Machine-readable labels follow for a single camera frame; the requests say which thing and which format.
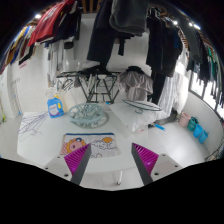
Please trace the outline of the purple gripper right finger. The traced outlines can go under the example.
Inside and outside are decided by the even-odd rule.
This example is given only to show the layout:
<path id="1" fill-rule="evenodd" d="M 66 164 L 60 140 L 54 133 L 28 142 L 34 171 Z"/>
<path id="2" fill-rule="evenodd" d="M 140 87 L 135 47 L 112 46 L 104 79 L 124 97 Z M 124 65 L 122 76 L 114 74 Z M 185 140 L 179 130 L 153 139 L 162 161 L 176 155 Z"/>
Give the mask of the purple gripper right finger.
<path id="1" fill-rule="evenodd" d="M 151 172 L 159 155 L 136 143 L 132 144 L 131 154 L 136 163 L 143 184 L 148 185 L 152 183 L 153 179 L 151 177 Z"/>

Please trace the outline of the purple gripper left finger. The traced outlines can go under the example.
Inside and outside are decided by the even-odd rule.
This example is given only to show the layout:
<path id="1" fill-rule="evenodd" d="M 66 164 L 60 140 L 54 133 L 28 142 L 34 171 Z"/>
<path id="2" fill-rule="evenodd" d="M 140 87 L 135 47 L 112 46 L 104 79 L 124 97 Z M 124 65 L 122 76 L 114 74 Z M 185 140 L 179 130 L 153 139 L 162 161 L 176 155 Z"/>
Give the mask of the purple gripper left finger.
<path id="1" fill-rule="evenodd" d="M 71 182 L 79 185 L 91 156 L 91 145 L 87 144 L 64 157 L 64 160 L 72 174 Z"/>

